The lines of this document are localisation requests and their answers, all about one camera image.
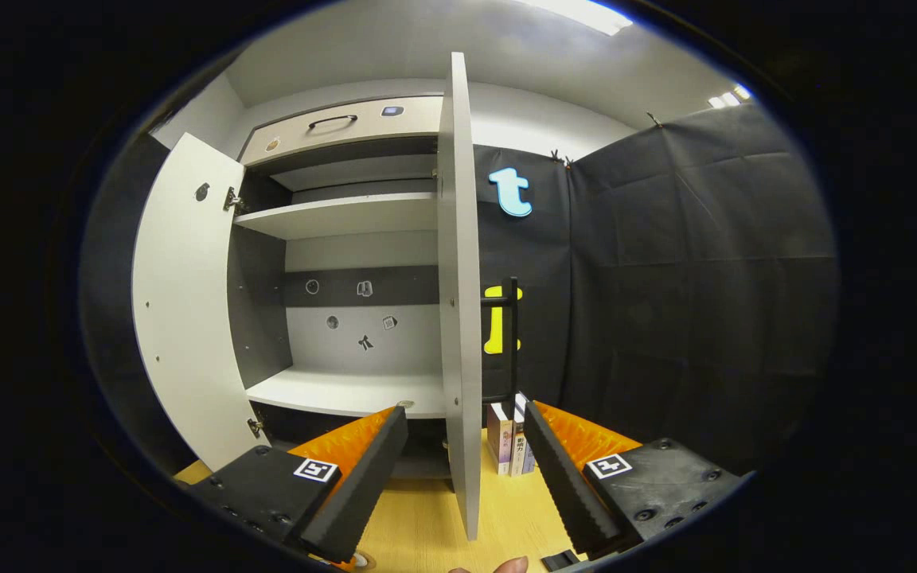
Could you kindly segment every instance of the white cabinet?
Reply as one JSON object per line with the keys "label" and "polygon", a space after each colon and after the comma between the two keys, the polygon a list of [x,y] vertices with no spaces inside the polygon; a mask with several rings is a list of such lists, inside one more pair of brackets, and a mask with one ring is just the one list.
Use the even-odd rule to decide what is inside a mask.
{"label": "white cabinet", "polygon": [[[363,416],[410,400],[408,417],[445,418],[451,478],[466,535],[473,540],[479,515],[482,400],[476,186],[465,62],[456,53],[448,63],[443,97],[377,100],[350,104],[345,109],[349,113],[329,108],[287,119],[255,131],[241,163],[183,135],[150,189],[135,247],[131,294],[150,383],[182,438],[212,470],[251,446],[267,443],[264,432],[257,431],[251,400],[346,416]],[[392,116],[392,110],[385,111],[390,107],[404,112]],[[346,117],[319,121],[329,113]],[[343,123],[336,134],[317,137],[317,127],[335,121]],[[288,156],[319,146],[321,155],[311,155],[308,161],[320,166],[321,160],[335,157],[335,146],[345,149],[357,140],[388,142],[428,134],[436,138],[436,192],[313,201],[239,217],[227,207],[230,193],[240,192],[244,175],[253,166],[268,164],[274,152]],[[271,141],[278,144],[271,146]],[[404,155],[407,148],[398,149]],[[349,153],[346,160],[356,159]],[[350,341],[341,359],[316,360],[312,348],[331,344],[334,337],[349,340],[359,331],[351,330],[352,323],[339,326],[338,320],[332,327],[328,315],[341,309],[287,308],[288,334],[299,341],[299,350],[294,348],[299,358],[246,388],[229,326],[233,225],[287,242],[287,263],[292,257],[295,261],[287,264],[287,271],[295,264],[307,271],[335,272],[341,267],[329,259],[336,256],[348,260],[350,268],[368,261],[371,267],[423,265],[419,268],[432,273],[433,267],[426,265],[436,264],[433,304],[422,300],[400,307],[392,316],[423,334],[378,341],[379,356],[393,360],[350,358],[364,356],[368,348],[363,341]],[[314,255],[315,249],[320,249],[320,256]],[[323,266],[306,267],[299,263],[303,260]],[[421,296],[426,298],[425,291]],[[350,312],[349,316],[366,313],[368,319],[381,320],[377,306]],[[386,324],[385,329],[393,326]]]}

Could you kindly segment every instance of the door hinge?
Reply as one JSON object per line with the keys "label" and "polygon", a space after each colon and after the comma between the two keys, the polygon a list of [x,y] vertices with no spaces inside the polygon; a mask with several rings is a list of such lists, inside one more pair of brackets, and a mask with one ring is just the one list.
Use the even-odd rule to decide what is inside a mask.
{"label": "door hinge", "polygon": [[232,213],[236,215],[243,214],[243,211],[247,208],[243,198],[236,196],[236,188],[230,186],[228,193],[225,194],[225,206],[222,207],[222,210],[227,211],[229,207],[233,206],[236,207],[236,210],[232,211]]}
{"label": "door hinge", "polygon": [[254,432],[254,438],[259,438],[261,436],[261,429],[264,428],[264,422],[258,422],[250,418],[247,420],[247,425],[250,427],[250,431]]}

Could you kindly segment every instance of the drawer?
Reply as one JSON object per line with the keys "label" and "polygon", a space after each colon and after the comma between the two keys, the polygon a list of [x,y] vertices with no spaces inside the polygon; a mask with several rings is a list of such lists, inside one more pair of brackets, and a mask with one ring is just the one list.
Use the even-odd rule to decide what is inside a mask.
{"label": "drawer", "polygon": [[[345,142],[436,135],[442,102],[440,95],[389,98],[288,117],[256,128],[243,149],[240,163],[258,166],[292,153]],[[392,107],[403,111],[396,115],[382,113]]]}

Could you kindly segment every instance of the white wall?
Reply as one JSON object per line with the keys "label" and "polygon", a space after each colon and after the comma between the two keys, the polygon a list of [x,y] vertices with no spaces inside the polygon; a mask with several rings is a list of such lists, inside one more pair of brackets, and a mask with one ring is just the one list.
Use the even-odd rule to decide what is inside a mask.
{"label": "white wall", "polygon": [[[306,109],[360,98],[443,90],[444,80],[372,80],[285,95],[244,110],[218,149],[236,158],[252,128]],[[540,155],[558,149],[561,156],[579,159],[634,133],[633,128],[606,115],[546,95],[493,84],[470,84],[470,111],[474,144]]]}
{"label": "white wall", "polygon": [[233,90],[228,77],[221,73],[152,135],[168,149],[172,149],[182,134],[190,133],[219,150],[243,111],[240,96]]}

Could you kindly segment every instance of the ceiling light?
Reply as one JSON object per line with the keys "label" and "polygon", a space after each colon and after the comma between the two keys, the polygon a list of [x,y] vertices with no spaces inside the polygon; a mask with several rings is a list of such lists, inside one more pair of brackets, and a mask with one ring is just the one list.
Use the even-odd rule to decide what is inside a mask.
{"label": "ceiling light", "polygon": [[543,8],[543,10],[549,10],[565,18],[574,19],[598,32],[606,33],[607,36],[614,36],[619,29],[632,25],[629,18],[589,0],[516,0],[516,2]]}

